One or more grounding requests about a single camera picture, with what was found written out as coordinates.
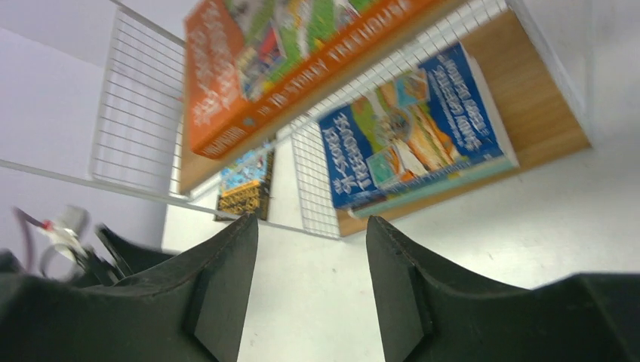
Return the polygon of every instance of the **book cover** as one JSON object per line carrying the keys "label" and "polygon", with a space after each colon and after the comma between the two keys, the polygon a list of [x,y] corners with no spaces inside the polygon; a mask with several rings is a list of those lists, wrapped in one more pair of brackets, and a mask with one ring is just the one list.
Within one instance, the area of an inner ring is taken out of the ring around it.
{"label": "book cover", "polygon": [[221,159],[294,118],[375,45],[439,0],[201,0],[185,19],[185,120],[197,155]]}
{"label": "book cover", "polygon": [[334,206],[385,201],[496,158],[517,164],[475,67],[458,43],[323,117]]}
{"label": "book cover", "polygon": [[[273,150],[241,170],[234,171],[237,165],[244,164],[255,156],[256,151],[247,152],[220,172],[225,180],[220,185],[217,209],[238,216],[255,213],[258,219],[266,221],[269,216]],[[214,221],[230,220],[226,217],[214,216]]]}

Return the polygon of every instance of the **wooden shelf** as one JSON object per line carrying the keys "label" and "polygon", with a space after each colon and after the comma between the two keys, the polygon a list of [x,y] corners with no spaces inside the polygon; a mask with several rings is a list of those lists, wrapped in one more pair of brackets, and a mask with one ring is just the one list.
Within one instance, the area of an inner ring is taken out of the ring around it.
{"label": "wooden shelf", "polygon": [[[501,14],[462,43],[482,68],[521,167],[381,213],[387,220],[589,148],[582,128],[513,12]],[[337,216],[342,236],[366,229],[366,219],[353,219],[341,210]]]}

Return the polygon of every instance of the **orange book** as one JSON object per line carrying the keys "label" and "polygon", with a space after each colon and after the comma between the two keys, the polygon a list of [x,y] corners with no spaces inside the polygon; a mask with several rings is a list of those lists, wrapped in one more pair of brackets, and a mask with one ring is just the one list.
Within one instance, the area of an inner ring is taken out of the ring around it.
{"label": "orange book", "polygon": [[222,158],[445,0],[202,0],[185,19],[185,121]]}

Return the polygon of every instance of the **white wire grid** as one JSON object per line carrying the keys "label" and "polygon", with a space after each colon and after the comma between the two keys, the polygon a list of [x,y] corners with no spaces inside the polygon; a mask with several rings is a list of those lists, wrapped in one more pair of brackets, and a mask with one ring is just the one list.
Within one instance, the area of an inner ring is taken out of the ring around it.
{"label": "white wire grid", "polygon": [[[522,0],[512,0],[509,5],[521,19],[556,83],[580,117],[584,105],[578,100],[562,64],[545,42]],[[291,139],[304,232],[327,238],[340,237],[316,120],[336,106],[355,100],[437,54],[506,9],[505,0],[470,0],[278,133],[277,143]],[[153,196],[171,204],[190,207],[187,206],[189,202],[218,187],[223,180],[216,176],[189,197],[170,189],[170,184],[175,184],[172,181],[177,180],[180,172],[182,106],[179,99],[182,93],[183,46],[180,39],[130,9],[121,7],[115,19],[109,52],[91,175],[95,180],[128,193],[139,192],[141,197]],[[277,143],[261,149],[255,159],[275,148]],[[236,172],[255,159],[237,166]],[[215,210],[207,211],[229,216]]]}
{"label": "white wire grid", "polygon": [[183,57],[176,39],[127,8],[117,12],[91,156],[95,180],[167,194],[180,166]]}

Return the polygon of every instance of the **cartoon illustration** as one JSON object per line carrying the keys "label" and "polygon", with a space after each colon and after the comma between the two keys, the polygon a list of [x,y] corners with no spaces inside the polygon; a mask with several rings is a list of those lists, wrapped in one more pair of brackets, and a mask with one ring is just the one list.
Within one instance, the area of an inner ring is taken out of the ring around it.
{"label": "cartoon illustration", "polygon": [[367,137],[374,154],[367,163],[376,187],[407,182],[459,159],[451,138],[433,121],[428,99],[426,73],[415,69],[353,103],[358,127],[372,130]]}
{"label": "cartoon illustration", "polygon": [[245,97],[260,97],[375,1],[225,0],[245,39],[236,60]]}
{"label": "cartoon illustration", "polygon": [[220,185],[220,193],[222,195],[225,195],[227,192],[237,189],[240,186],[250,184],[258,185],[266,181],[268,170],[265,156],[260,156],[255,161],[255,164],[247,165],[237,172],[234,171],[237,166],[239,166],[240,164],[244,164],[246,161],[255,157],[255,155],[256,151],[249,151],[220,172],[220,175],[222,177],[232,175],[229,179],[225,180]]}

